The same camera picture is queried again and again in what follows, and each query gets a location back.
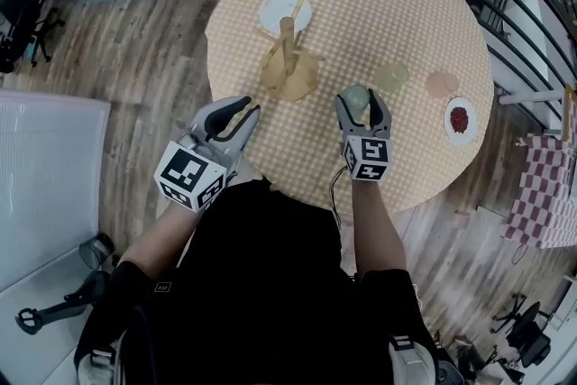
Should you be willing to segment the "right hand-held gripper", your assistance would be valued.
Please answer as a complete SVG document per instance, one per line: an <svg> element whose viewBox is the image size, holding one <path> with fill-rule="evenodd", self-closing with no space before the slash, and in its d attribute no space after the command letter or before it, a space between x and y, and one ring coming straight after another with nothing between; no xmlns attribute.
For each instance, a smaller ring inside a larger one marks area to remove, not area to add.
<svg viewBox="0 0 577 385"><path fill-rule="evenodd" d="M391 115L382 97L369 90L370 127L357 126L339 94L334 106L343 133L342 155L352 180L379 182L390 164L389 138Z"/></svg>

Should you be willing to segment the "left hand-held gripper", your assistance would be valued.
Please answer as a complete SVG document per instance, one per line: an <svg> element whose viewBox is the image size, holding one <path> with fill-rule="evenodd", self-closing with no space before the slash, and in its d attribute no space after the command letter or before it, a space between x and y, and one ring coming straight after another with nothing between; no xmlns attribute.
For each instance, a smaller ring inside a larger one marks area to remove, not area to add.
<svg viewBox="0 0 577 385"><path fill-rule="evenodd" d="M249 110L227 141L219 141L233 117L250 102L250 96L230 96L205 105L190 126L162 154L154 180L165 197L199 213L227 186L238 167L242 150L260 120L261 107Z"/></svg>

